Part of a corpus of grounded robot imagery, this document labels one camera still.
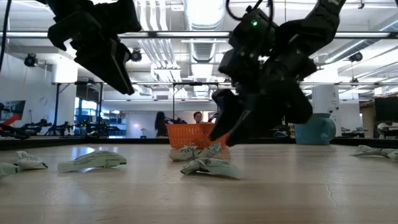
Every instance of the ceiling duct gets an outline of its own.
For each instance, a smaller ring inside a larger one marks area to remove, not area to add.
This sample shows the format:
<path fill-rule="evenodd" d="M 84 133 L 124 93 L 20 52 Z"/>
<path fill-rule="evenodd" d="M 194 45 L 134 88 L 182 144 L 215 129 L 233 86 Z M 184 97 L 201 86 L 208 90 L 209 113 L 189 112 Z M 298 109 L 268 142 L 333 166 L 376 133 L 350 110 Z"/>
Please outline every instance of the ceiling duct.
<path fill-rule="evenodd" d="M 390 17 L 388 20 L 382 22 L 381 24 L 377 25 L 373 31 L 397 31 L 398 30 L 398 14 Z M 380 40 L 375 39 L 367 39 L 367 40 L 352 40 L 351 42 L 345 44 L 344 46 L 340 47 L 339 49 L 335 50 L 334 52 L 326 55 L 320 65 L 330 64 L 338 62 L 344 58 L 347 58 L 360 50 L 373 45 Z"/>
<path fill-rule="evenodd" d="M 184 0 L 187 30 L 221 30 L 225 15 L 225 0 Z M 191 56 L 196 62 L 210 62 L 216 44 L 191 43 Z"/>

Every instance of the plastic basket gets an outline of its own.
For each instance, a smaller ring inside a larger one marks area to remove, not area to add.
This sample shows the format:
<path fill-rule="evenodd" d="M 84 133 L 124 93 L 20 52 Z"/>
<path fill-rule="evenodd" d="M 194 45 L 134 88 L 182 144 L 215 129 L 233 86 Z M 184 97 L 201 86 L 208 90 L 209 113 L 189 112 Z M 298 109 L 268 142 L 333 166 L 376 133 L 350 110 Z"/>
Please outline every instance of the plastic basket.
<path fill-rule="evenodd" d="M 198 146 L 197 149 L 204 149 L 213 143 L 208 137 L 213 127 L 213 123 L 168 124 L 167 132 L 169 134 L 170 145 L 174 149 L 184 146 Z M 227 135 L 225 134 L 214 141 L 220 142 L 222 149 L 226 147 L 225 141 Z"/>

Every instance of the table surface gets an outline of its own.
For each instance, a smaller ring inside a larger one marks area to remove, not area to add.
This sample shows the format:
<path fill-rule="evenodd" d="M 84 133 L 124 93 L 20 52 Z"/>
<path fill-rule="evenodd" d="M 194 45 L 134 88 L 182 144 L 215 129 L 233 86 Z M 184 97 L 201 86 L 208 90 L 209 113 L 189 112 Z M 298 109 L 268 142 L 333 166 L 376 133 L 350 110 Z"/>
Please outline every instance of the table surface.
<path fill-rule="evenodd" d="M 127 165 L 59 174 L 57 164 L 108 150 Z M 0 223 L 398 223 L 398 163 L 355 147 L 240 145 L 223 151 L 243 180 L 184 176 L 168 145 L 26 149 L 48 170 L 0 180 Z M 15 151 L 1 151 L 15 162 Z"/>

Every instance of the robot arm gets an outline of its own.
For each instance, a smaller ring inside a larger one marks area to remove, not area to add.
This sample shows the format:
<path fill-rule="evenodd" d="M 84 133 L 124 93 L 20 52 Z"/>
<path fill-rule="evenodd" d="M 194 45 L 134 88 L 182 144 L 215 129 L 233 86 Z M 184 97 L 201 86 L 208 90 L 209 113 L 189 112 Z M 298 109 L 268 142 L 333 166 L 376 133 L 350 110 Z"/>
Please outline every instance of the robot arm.
<path fill-rule="evenodd" d="M 253 132 L 278 125 L 285 118 L 291 123 L 306 123 L 312 106 L 298 82 L 316 72 L 309 56 L 328 45 L 340 23 L 345 0 L 318 0 L 304 19 L 280 27 L 260 9 L 250 9 L 233 31 L 219 71 L 231 77 L 238 95 L 217 91 L 214 101 L 220 115 L 210 139 L 229 132 L 227 145 Z M 268 56 L 259 62 L 259 56 Z"/>
<path fill-rule="evenodd" d="M 122 94 L 134 93 L 125 68 L 131 53 L 118 37 L 141 30 L 132 0 L 96 5 L 89 0 L 36 1 L 48 4 L 55 14 L 56 24 L 48 32 L 55 47 L 66 51 L 64 42 L 72 39 L 76 63 Z"/>

